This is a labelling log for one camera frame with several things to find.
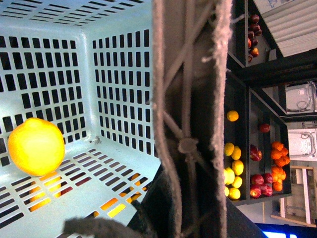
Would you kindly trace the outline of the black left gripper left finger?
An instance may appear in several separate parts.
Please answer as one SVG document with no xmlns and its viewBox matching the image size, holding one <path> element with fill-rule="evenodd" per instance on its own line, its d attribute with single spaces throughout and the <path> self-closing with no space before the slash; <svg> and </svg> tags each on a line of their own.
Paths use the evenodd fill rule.
<svg viewBox="0 0 317 238">
<path fill-rule="evenodd" d="M 141 230 L 134 230 L 120 222 L 104 218 L 72 218 L 64 221 L 64 234 L 79 234 L 95 238 L 156 238 L 158 235 L 147 218 L 142 205 L 134 200 L 132 205 L 137 210 Z"/>
</svg>

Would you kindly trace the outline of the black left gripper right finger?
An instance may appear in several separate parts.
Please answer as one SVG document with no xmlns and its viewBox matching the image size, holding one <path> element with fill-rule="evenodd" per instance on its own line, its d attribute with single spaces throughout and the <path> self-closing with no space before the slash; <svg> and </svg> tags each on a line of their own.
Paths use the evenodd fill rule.
<svg viewBox="0 0 317 238">
<path fill-rule="evenodd" d="M 228 198 L 227 208 L 227 238 L 264 238 L 262 230 L 246 217 Z"/>
</svg>

